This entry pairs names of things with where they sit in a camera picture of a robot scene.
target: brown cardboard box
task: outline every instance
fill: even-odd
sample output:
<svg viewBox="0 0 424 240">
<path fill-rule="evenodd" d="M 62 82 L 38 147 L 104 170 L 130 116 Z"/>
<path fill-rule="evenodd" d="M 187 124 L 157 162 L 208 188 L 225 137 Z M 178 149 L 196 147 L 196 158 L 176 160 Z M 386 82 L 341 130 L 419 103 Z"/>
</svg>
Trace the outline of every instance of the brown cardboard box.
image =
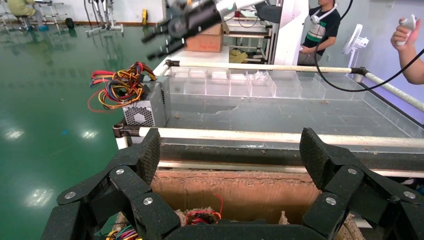
<svg viewBox="0 0 424 240">
<path fill-rule="evenodd" d="M 223 47 L 222 25 L 216 24 L 198 34 L 187 39 L 185 50 L 195 52 L 220 53 Z"/>
</svg>

